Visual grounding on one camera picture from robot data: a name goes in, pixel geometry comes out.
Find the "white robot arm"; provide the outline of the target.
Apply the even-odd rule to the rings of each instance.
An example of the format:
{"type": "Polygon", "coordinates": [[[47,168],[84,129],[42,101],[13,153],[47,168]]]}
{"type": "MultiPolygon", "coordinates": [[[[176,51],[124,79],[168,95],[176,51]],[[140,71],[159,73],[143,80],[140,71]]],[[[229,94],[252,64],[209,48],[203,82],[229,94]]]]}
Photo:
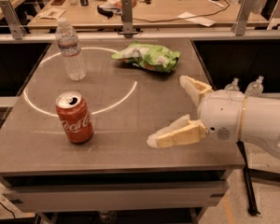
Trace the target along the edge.
{"type": "Polygon", "coordinates": [[[261,147],[280,159],[280,99],[215,91],[206,83],[182,76],[181,87],[197,107],[198,118],[185,115],[147,138],[150,147],[195,144],[208,137],[261,147]]]}

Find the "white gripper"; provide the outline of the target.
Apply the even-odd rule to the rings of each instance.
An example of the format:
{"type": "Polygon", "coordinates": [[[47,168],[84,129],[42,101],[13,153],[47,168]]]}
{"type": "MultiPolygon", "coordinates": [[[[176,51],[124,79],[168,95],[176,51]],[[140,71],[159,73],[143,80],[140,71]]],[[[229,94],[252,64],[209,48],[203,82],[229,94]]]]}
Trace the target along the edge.
{"type": "Polygon", "coordinates": [[[198,143],[210,138],[235,142],[245,96],[240,91],[214,91],[212,87],[192,77],[181,76],[181,87],[198,106],[197,120],[187,114],[147,138],[150,147],[164,148],[198,143]]]}

